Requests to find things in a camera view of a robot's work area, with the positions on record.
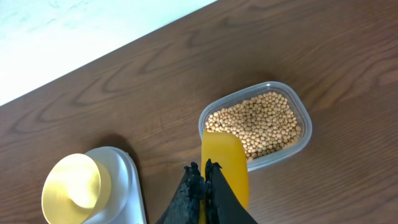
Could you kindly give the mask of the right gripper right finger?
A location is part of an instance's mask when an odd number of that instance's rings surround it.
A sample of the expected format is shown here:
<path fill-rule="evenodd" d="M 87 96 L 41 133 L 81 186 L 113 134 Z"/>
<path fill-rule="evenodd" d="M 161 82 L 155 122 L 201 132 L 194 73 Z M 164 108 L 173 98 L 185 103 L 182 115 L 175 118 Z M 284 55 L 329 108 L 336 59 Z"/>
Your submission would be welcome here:
<path fill-rule="evenodd" d="M 205 166 L 206 193 L 205 216 L 209 224 L 257 224 L 240 204 L 227 180 L 222 167 L 208 159 Z"/>

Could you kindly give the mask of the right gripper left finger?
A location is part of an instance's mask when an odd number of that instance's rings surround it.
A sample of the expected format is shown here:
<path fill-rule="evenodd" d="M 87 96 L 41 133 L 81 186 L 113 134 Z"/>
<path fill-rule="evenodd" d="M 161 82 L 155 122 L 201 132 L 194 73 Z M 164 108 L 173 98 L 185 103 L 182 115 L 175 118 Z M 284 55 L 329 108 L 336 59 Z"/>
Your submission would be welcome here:
<path fill-rule="evenodd" d="M 156 224 L 198 224 L 200 202 L 205 198 L 205 180 L 196 162 L 184 169 L 185 173 L 169 206 Z"/>

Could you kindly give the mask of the yellow measuring scoop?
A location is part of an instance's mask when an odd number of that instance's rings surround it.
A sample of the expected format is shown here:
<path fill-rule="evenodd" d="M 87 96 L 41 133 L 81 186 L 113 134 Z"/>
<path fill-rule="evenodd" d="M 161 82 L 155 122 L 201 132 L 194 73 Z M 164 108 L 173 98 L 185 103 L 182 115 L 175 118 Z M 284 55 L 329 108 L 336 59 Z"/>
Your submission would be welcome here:
<path fill-rule="evenodd" d="M 246 155 L 240 139 L 231 133 L 212 133 L 205 131 L 201 143 L 201 174 L 205 178 L 205 166 L 208 159 L 217 162 L 240 204 L 247 211 L 249 202 L 249 179 Z M 204 211 L 200 223 L 207 223 Z"/>

